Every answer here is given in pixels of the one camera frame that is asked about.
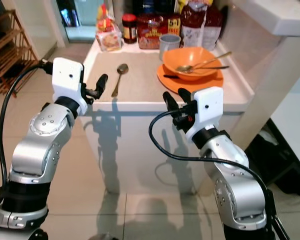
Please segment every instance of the jar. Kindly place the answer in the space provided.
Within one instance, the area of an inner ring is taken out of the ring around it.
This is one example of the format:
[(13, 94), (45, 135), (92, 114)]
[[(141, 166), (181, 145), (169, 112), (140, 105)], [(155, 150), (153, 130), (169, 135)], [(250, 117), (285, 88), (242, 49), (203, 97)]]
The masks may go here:
[(122, 16), (123, 40), (126, 44), (137, 42), (137, 17), (133, 14), (124, 14)]

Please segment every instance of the red lid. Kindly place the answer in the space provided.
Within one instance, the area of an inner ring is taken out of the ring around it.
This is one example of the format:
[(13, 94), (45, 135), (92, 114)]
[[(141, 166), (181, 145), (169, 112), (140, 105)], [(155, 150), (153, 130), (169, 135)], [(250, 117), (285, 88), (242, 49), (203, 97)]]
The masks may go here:
[(130, 13), (126, 13), (122, 16), (122, 21), (125, 21), (125, 22), (134, 22), (136, 20), (137, 20), (137, 17)]

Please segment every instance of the white countertop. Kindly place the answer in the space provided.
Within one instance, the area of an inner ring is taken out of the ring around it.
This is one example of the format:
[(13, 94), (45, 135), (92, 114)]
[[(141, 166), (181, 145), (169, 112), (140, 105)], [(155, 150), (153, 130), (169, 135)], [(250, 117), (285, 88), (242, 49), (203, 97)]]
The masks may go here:
[(232, 0), (273, 35), (300, 37), (299, 0)]
[[(121, 50), (113, 51), (113, 54), (120, 54), (120, 53), (158, 53), (159, 50), (142, 50), (139, 48), (138, 44), (125, 44), (123, 45)], [(221, 55), (225, 53), (226, 51), (223, 49), (222, 45), (218, 43), (215, 50), (213, 50), (213, 54), (216, 56)], [(85, 61), (84, 61), (84, 78), (83, 81), (85, 83), (88, 82), (89, 77), (92, 77), (92, 68), (94, 67), (94, 63), (96, 60), (97, 55), (101, 53), (101, 50), (99, 48), (98, 42), (94, 41)], [(247, 109), (251, 99), (254, 96), (253, 90), (250, 88), (249, 84), (246, 82), (246, 80), (243, 78), (241, 73), (239, 72), (238, 68), (235, 66), (233, 61), (230, 57), (227, 57), (223, 59), (221, 62), (223, 62), (224, 65), (229, 65), (230, 68), (223, 70), (223, 77), (224, 77), (224, 111), (225, 112), (245, 112)], [(158, 89), (162, 87), (159, 80), (155, 82), (155, 84), (158, 84)], [(140, 89), (145, 95), (147, 94), (146, 89)], [(130, 101), (127, 101), (129, 99), (129, 96), (125, 96), (125, 103), (127, 102), (136, 102), (135, 100), (131, 99)], [(95, 103), (102, 104), (102, 103), (110, 103), (111, 99), (108, 97), (102, 96), (101, 102), (95, 101)], [(162, 98), (161, 94), (153, 94), (153, 97), (147, 96), (145, 100), (142, 100), (142, 98), (138, 98), (138, 103), (164, 103), (164, 100)]]
[(300, 161), (300, 79), (271, 116)]

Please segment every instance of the black cable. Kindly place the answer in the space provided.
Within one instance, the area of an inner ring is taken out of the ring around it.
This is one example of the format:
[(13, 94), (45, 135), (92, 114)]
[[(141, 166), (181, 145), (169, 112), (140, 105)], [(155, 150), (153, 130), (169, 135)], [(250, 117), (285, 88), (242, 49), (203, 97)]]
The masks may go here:
[(1, 166), (1, 177), (2, 177), (2, 190), (4, 191), (7, 187), (8, 184), (8, 175), (7, 175), (7, 165), (6, 165), (6, 158), (5, 158), (5, 151), (4, 151), (4, 144), (3, 144), (3, 132), (4, 132), (4, 122), (5, 122), (5, 115), (6, 115), (6, 110), (7, 106), (9, 103), (9, 99), (11, 95), (14, 93), (16, 86), (20, 82), (20, 80), (27, 75), (29, 72), (31, 72), (34, 69), (41, 68), (42, 64), (36, 64), (28, 69), (26, 69), (23, 73), (21, 73), (13, 82), (11, 85), (10, 89), (5, 95), (2, 108), (1, 108), (1, 113), (0, 113), (0, 166)]
[(151, 139), (151, 141), (153, 142), (153, 144), (165, 155), (167, 155), (168, 157), (172, 158), (172, 159), (176, 159), (179, 161), (191, 161), (191, 162), (210, 162), (210, 163), (219, 163), (219, 164), (229, 164), (238, 168), (241, 168), (243, 170), (245, 170), (246, 172), (248, 172), (249, 174), (251, 174), (254, 179), (259, 183), (262, 192), (264, 194), (264, 199), (265, 199), (265, 214), (267, 216), (267, 222), (266, 222), (266, 226), (267, 226), (267, 230), (269, 232), (272, 231), (272, 213), (271, 213), (271, 209), (270, 209), (270, 200), (269, 200), (269, 194), (268, 194), (268, 189), (267, 186), (265, 185), (265, 183), (262, 181), (262, 179), (260, 178), (260, 176), (255, 173), (253, 170), (251, 170), (250, 168), (239, 164), (237, 162), (233, 162), (233, 161), (229, 161), (229, 160), (224, 160), (224, 159), (219, 159), (219, 158), (210, 158), (210, 157), (187, 157), (187, 156), (178, 156), (178, 155), (174, 155), (170, 152), (168, 152), (167, 150), (165, 150), (159, 143), (158, 141), (155, 139), (154, 135), (153, 135), (153, 127), (155, 125), (155, 123), (167, 116), (167, 115), (171, 115), (171, 114), (175, 114), (175, 113), (180, 113), (180, 109), (176, 109), (176, 110), (172, 110), (172, 111), (166, 111), (163, 112), (161, 114), (159, 114), (158, 116), (156, 116), (150, 123), (149, 125), (149, 129), (148, 129), (148, 134), (149, 137)]

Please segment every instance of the orange plate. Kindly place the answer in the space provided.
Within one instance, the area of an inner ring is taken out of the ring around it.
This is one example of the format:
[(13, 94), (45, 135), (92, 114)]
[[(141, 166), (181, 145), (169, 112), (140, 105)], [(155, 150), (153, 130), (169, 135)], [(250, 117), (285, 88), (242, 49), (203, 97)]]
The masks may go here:
[(156, 71), (159, 81), (169, 90), (174, 93), (178, 93), (179, 88), (187, 89), (189, 92), (194, 92), (196, 90), (205, 89), (209, 87), (222, 87), (224, 85), (224, 76), (221, 70), (209, 76), (205, 76), (198, 81), (184, 81), (182, 79), (171, 79), (164, 77), (164, 75), (174, 75), (172, 71), (167, 69), (163, 64), (158, 67)]
[[(196, 69), (192, 73), (183, 73), (176, 71), (176, 68), (184, 65), (194, 66), (198, 63), (203, 63), (206, 60), (215, 58), (215, 56), (204, 49), (203, 47), (185, 47), (166, 51), (163, 54), (164, 65), (179, 78), (186, 81), (197, 81), (202, 77), (214, 74), (216, 69)], [(219, 60), (213, 61), (204, 67), (220, 67), (222, 66)]]

